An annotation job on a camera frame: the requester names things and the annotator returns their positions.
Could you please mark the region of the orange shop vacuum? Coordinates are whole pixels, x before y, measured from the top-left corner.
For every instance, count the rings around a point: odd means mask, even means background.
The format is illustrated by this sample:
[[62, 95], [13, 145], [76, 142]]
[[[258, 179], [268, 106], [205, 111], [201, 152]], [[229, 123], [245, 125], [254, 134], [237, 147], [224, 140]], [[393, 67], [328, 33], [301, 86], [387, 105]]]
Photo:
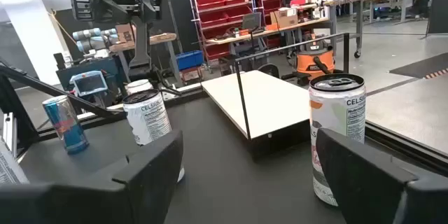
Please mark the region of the orange shop vacuum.
[[288, 58], [288, 63], [295, 69], [292, 73], [282, 75], [281, 79], [296, 78], [299, 86], [306, 86], [316, 77], [332, 74], [335, 70], [333, 46], [325, 39], [319, 39], [323, 35], [306, 32], [303, 41], [310, 41], [294, 49]]

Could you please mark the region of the black office chair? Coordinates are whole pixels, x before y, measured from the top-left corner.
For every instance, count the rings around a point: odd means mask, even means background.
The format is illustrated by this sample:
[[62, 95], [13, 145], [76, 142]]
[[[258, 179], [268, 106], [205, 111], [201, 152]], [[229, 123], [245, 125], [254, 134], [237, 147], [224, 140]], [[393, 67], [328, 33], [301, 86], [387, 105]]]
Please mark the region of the black office chair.
[[272, 63], [264, 64], [260, 66], [258, 70], [265, 74], [271, 75], [275, 78], [280, 78], [279, 68], [275, 64]]

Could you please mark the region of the black laptop on workbench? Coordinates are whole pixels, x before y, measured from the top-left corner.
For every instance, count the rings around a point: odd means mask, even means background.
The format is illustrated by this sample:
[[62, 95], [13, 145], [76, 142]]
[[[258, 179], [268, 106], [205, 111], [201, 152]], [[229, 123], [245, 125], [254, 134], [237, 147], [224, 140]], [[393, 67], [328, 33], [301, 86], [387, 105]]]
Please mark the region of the black laptop on workbench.
[[261, 17], [262, 13], [259, 12], [245, 14], [242, 18], [241, 28], [249, 31], [261, 28]]

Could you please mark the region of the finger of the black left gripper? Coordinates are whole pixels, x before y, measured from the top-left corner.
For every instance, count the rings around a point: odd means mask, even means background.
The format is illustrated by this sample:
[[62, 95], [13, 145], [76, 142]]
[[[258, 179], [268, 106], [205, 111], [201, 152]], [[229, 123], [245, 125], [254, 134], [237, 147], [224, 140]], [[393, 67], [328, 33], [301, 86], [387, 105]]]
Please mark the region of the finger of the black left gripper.
[[91, 0], [71, 0], [72, 13], [78, 21], [93, 21]]
[[161, 20], [162, 19], [162, 0], [150, 0], [151, 4], [151, 15], [153, 20]]

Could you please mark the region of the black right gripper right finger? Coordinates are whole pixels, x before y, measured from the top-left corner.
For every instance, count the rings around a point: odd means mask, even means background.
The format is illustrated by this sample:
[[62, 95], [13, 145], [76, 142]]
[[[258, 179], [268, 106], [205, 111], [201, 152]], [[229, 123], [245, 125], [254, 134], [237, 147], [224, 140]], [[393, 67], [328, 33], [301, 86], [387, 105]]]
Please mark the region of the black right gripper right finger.
[[347, 224], [448, 224], [448, 177], [321, 128], [316, 149]]

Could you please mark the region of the Celsius Arctic Vibe can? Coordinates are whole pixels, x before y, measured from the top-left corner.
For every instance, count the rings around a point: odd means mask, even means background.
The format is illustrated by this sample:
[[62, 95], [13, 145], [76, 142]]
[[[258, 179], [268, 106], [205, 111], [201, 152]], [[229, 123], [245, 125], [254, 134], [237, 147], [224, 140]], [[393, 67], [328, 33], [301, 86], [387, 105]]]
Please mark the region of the Celsius Arctic Vibe can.
[[172, 131], [161, 91], [149, 89], [129, 94], [122, 105], [138, 145], [145, 146]]

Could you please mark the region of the black aluminium rig frame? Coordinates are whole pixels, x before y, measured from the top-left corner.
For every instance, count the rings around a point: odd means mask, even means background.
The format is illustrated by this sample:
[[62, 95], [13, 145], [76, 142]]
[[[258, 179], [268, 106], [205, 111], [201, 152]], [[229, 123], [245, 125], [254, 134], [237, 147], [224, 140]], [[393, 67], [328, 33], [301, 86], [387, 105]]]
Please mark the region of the black aluminium rig frame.
[[[17, 96], [11, 81], [17, 81], [30, 88], [41, 91], [52, 97], [66, 95], [69, 101], [77, 108], [92, 112], [86, 119], [81, 120], [82, 128], [87, 130], [105, 124], [118, 122], [125, 119], [125, 112], [121, 108], [101, 108], [72, 94], [48, 85], [36, 78], [28, 76], [26, 72], [4, 64], [0, 59], [0, 86], [6, 90], [0, 94], [0, 109], [10, 109], [19, 119], [19, 127], [23, 129], [23, 148], [28, 148], [33, 143], [46, 141], [56, 136], [53, 129], [36, 129], [22, 102]], [[367, 121], [365, 137], [367, 140], [385, 147], [392, 153], [400, 154], [432, 169], [437, 173], [448, 176], [448, 154], [425, 147], [406, 136], [393, 132], [373, 122]]]

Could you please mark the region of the silver Diet Coke can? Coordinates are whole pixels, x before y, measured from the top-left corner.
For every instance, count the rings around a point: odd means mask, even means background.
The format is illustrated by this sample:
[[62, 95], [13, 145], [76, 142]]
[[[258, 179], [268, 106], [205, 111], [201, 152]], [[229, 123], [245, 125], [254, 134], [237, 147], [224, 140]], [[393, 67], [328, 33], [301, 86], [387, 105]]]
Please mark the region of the silver Diet Coke can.
[[153, 89], [153, 86], [148, 79], [141, 79], [127, 84], [125, 89], [127, 94], [131, 95], [136, 92]]

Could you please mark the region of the blue grey teach pendant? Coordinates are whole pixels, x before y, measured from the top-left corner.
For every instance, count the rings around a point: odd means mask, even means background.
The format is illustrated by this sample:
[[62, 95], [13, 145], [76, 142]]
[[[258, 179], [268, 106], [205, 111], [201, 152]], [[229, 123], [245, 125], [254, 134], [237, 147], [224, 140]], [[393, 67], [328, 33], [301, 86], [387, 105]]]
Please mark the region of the blue grey teach pendant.
[[93, 95], [108, 90], [104, 75], [101, 71], [88, 71], [72, 76], [70, 81], [79, 97]]

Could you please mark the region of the brown cardboard box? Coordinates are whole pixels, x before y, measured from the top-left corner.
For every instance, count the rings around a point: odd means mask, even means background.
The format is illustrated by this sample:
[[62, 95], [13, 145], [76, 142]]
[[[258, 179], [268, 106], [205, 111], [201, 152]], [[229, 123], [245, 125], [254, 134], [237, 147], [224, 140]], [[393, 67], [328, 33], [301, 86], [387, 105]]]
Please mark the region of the brown cardboard box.
[[279, 29], [298, 24], [298, 10], [296, 8], [280, 8], [270, 13], [271, 21]]

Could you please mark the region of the long wooden workbench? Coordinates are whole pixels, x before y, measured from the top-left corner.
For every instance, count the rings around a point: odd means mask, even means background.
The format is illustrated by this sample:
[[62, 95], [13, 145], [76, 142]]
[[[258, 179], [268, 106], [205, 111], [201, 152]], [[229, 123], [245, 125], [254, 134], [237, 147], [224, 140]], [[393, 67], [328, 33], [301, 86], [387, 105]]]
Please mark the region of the long wooden workbench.
[[328, 23], [330, 19], [328, 17], [322, 17], [317, 20], [309, 20], [306, 22], [301, 22], [289, 27], [283, 27], [278, 29], [268, 29], [263, 32], [255, 33], [254, 35], [250, 35], [247, 31], [243, 31], [243, 34], [240, 34], [236, 37], [227, 37], [225, 39], [207, 39], [204, 45], [204, 52], [209, 59], [215, 59], [219, 57], [223, 57], [226, 55], [235, 54], [235, 44], [239, 42], [251, 41], [251, 39], [263, 38], [267, 36], [277, 35], [280, 33], [286, 33], [293, 30], [301, 29], [309, 29], [312, 27], [317, 27], [317, 25], [323, 24], [324, 29], [327, 29]]

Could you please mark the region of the black hazard-striped floor mat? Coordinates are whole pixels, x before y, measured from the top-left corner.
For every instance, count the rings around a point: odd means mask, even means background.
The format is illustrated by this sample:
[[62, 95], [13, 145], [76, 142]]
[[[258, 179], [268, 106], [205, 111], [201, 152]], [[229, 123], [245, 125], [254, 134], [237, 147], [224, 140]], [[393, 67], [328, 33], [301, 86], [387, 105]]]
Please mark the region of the black hazard-striped floor mat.
[[425, 79], [448, 74], [448, 52], [390, 70], [390, 73]]

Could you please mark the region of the wooden shelf board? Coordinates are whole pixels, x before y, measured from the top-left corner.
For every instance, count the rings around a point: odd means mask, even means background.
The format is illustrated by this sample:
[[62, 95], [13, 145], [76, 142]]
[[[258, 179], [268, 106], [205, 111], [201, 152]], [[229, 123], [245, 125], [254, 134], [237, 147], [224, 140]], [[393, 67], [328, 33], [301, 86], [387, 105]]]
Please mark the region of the wooden shelf board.
[[245, 137], [309, 124], [309, 92], [261, 71], [207, 80], [202, 88]]

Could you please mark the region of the small wooden workbench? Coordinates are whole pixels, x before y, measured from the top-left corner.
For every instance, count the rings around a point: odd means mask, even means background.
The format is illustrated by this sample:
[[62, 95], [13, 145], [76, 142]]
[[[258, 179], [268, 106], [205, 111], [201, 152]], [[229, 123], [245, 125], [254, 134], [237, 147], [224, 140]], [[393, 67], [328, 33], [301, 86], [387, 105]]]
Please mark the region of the small wooden workbench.
[[[150, 44], [159, 44], [163, 43], [165, 44], [166, 49], [169, 51], [170, 55], [170, 67], [171, 72], [173, 73], [176, 81], [179, 83], [181, 82], [180, 73], [179, 73], [179, 67], [176, 61], [176, 55], [174, 54], [174, 48], [172, 45], [172, 41], [175, 41], [177, 39], [177, 35], [175, 33], [163, 33], [159, 35], [154, 35], [150, 37]], [[123, 51], [125, 50], [132, 50], [135, 48], [135, 42], [119, 42], [117, 44], [111, 45], [108, 49], [111, 53], [118, 53], [123, 71], [125, 72], [125, 75], [127, 79], [130, 81], [129, 77], [129, 64], [127, 63], [127, 60], [125, 59], [125, 56], [123, 54]]]

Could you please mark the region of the blue silver Red Bull can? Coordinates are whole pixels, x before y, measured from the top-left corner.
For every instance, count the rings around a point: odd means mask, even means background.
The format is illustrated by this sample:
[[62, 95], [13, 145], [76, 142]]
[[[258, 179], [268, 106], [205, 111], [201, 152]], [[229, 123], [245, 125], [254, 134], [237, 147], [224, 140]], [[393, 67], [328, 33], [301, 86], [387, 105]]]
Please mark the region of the blue silver Red Bull can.
[[66, 95], [49, 98], [42, 105], [68, 154], [79, 153], [89, 146], [76, 111]]

